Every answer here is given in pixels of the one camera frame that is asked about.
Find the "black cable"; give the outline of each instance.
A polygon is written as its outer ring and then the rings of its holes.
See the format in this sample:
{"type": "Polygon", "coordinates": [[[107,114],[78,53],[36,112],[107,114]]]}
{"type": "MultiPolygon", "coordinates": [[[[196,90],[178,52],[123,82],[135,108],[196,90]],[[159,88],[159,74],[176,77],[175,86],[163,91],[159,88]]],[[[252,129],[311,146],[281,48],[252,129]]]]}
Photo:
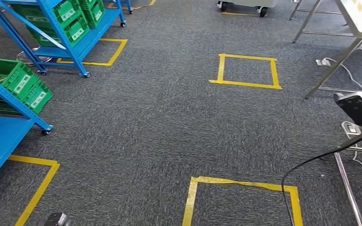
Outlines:
{"type": "Polygon", "coordinates": [[[287,197],[285,195],[285,188],[284,188],[284,183],[285,183],[285,179],[287,178],[287,176],[294,170],[296,170],[297,168],[311,162],[311,161],[314,161],[316,159],[319,159],[321,157],[324,157],[324,156],[327,156],[327,155],[330,155],[330,154],[333,154],[333,153],[337,153],[337,152],[340,152],[340,151],[343,151],[357,143],[359,143],[360,141],[362,141],[362,136],[356,136],[348,141],[345,141],[341,146],[337,147],[336,149],[328,152],[328,153],[325,153],[325,154],[321,154],[321,155],[318,155],[316,157],[313,157],[309,160],[306,160],[304,161],[303,163],[300,163],[299,165],[295,166],[294,168],[290,169],[285,175],[284,177],[282,178],[282,181],[281,181],[281,187],[282,187],[282,195],[284,196],[284,201],[285,201],[285,205],[287,206],[287,211],[288,211],[288,215],[289,215],[289,220],[291,221],[291,225],[294,226],[294,222],[293,222],[293,218],[292,218],[292,214],[291,214],[291,211],[289,211],[289,206],[288,206],[288,201],[287,201],[287,197]]]}

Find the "floor marking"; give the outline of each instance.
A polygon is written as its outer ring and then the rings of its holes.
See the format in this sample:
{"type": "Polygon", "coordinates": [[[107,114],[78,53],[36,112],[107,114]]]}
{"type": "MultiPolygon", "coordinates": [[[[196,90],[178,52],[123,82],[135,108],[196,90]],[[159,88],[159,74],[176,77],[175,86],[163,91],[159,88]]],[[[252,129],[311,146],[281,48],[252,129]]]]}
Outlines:
{"type": "MultiPolygon", "coordinates": [[[[128,42],[128,39],[99,39],[99,41],[119,42],[120,45],[117,48],[116,52],[113,54],[113,56],[106,63],[83,62],[82,63],[83,65],[112,66],[113,63],[116,61],[117,57],[120,55],[120,53],[124,49],[124,46],[128,42]]],[[[56,62],[57,63],[63,63],[63,64],[73,64],[73,61],[62,60],[62,58],[59,58],[56,62]]]]}
{"type": "Polygon", "coordinates": [[[250,14],[250,13],[227,13],[227,12],[221,12],[223,15],[236,15],[236,16],[255,16],[259,17],[257,14],[250,14]]]}
{"type": "MultiPolygon", "coordinates": [[[[191,226],[193,209],[195,205],[196,191],[198,183],[209,183],[209,184],[239,184],[245,186],[261,187],[273,191],[282,191],[281,185],[268,184],[268,183],[257,183],[257,182],[243,182],[228,180],[222,178],[210,178],[210,177],[191,177],[188,189],[188,197],[185,204],[184,218],[182,220],[182,226],[191,226]]],[[[296,186],[284,186],[285,191],[289,192],[291,199],[292,215],[295,226],[303,226],[302,213],[299,204],[299,195],[296,186]]]]}
{"type": "MultiPolygon", "coordinates": [[[[148,6],[153,6],[155,4],[156,0],[151,0],[149,4],[145,5],[145,6],[138,6],[138,7],[132,7],[132,9],[140,9],[140,8],[145,8],[148,6]]],[[[116,8],[114,3],[110,3],[107,8],[116,8]]]]}
{"type": "Polygon", "coordinates": [[[225,54],[225,53],[220,53],[219,57],[220,57],[220,61],[219,61],[219,70],[218,70],[218,74],[217,74],[217,79],[209,80],[210,83],[237,85],[237,86],[250,86],[250,87],[267,88],[267,89],[282,89],[282,87],[280,86],[279,81],[278,81],[277,67],[275,65],[275,61],[277,61],[277,59],[270,58],[270,57],[244,56],[244,55],[225,54]],[[260,84],[260,83],[250,83],[250,82],[240,82],[240,81],[225,81],[224,80],[224,67],[225,67],[225,58],[226,57],[269,61],[270,69],[271,69],[272,84],[260,84]]]}
{"type": "Polygon", "coordinates": [[[13,155],[13,154],[9,156],[8,160],[50,166],[50,169],[46,174],[45,178],[41,182],[40,186],[38,187],[37,191],[34,193],[31,200],[28,202],[27,206],[24,208],[24,211],[20,215],[19,219],[15,223],[15,226],[23,226],[27,221],[27,219],[30,217],[38,201],[41,199],[46,188],[51,182],[53,176],[56,174],[60,164],[55,160],[39,159],[39,158],[26,157],[20,155],[13,155]]]}

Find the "crate label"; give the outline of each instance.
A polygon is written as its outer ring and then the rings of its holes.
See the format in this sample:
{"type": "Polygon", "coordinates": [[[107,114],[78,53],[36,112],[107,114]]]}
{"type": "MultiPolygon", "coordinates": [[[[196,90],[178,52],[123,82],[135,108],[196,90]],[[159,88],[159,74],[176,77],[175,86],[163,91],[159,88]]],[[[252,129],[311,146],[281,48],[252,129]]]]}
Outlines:
{"type": "Polygon", "coordinates": [[[67,13],[61,16],[63,21],[66,21],[68,18],[70,18],[75,13],[75,10],[72,8],[67,13]]]}
{"type": "Polygon", "coordinates": [[[28,21],[34,21],[34,22],[48,22],[48,19],[46,17],[39,17],[39,16],[25,16],[25,18],[28,21]]]}
{"type": "MultiPolygon", "coordinates": [[[[41,41],[49,41],[47,38],[43,37],[43,36],[40,36],[40,40],[41,41]]],[[[62,43],[62,41],[60,40],[60,38],[53,38],[53,40],[59,42],[59,43],[62,43]]]]}
{"type": "Polygon", "coordinates": [[[73,34],[71,37],[73,41],[77,40],[84,33],[84,29],[80,28],[77,33],[73,34]]]}
{"type": "Polygon", "coordinates": [[[30,75],[26,74],[23,79],[19,82],[19,84],[16,86],[14,92],[19,94],[21,90],[24,88],[24,86],[27,84],[28,80],[31,78],[30,75]]]}
{"type": "Polygon", "coordinates": [[[31,108],[34,109],[38,104],[43,100],[43,98],[46,96],[45,92],[41,92],[40,95],[34,100],[34,102],[31,104],[31,108]]]}
{"type": "Polygon", "coordinates": [[[99,18],[102,16],[102,11],[99,11],[96,15],[95,15],[95,20],[99,20],[99,18]]]}

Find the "power strip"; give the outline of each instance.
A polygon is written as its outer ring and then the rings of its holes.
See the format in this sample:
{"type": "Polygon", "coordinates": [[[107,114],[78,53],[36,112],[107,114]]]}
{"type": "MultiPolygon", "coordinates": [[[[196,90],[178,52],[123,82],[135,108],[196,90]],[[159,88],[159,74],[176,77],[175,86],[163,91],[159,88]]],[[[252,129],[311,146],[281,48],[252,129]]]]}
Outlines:
{"type": "Polygon", "coordinates": [[[316,60],[316,63],[318,66],[328,66],[328,67],[331,66],[331,63],[327,59],[316,60]]]}

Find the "chrome leg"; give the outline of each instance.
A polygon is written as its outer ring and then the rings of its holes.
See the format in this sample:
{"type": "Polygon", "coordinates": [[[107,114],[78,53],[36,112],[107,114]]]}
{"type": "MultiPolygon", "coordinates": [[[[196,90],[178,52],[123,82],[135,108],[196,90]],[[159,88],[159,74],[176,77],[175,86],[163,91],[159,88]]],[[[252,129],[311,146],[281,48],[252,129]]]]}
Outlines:
{"type": "Polygon", "coordinates": [[[303,22],[303,25],[300,27],[299,32],[297,33],[295,39],[293,40],[292,43],[296,43],[299,40],[300,35],[302,34],[302,32],[304,31],[305,27],[307,26],[307,24],[309,23],[310,19],[312,18],[313,14],[315,13],[315,11],[317,10],[317,7],[319,6],[321,0],[317,0],[316,3],[314,4],[312,10],[310,11],[309,15],[307,15],[306,20],[303,22]]]}
{"type": "Polygon", "coordinates": [[[342,176],[342,181],[345,185],[347,197],[352,206],[354,216],[356,217],[357,224],[358,226],[362,226],[362,216],[360,214],[359,207],[357,206],[356,199],[354,198],[352,188],[350,187],[349,179],[347,178],[347,174],[342,163],[341,155],[339,153],[335,153],[334,156],[335,160],[337,161],[339,172],[341,173],[342,176]]]}
{"type": "Polygon", "coordinates": [[[292,12],[291,16],[289,17],[289,21],[291,21],[295,17],[295,14],[299,10],[299,7],[302,4],[302,2],[303,2],[303,0],[299,0],[299,2],[296,4],[294,11],[292,12]]]}
{"type": "Polygon", "coordinates": [[[347,48],[347,50],[343,53],[343,55],[334,63],[331,67],[329,67],[320,78],[318,83],[310,90],[310,92],[304,97],[308,99],[313,93],[315,93],[325,81],[327,81],[331,75],[337,70],[337,68],[353,53],[353,51],[362,44],[362,39],[356,39],[354,42],[347,48]]]}

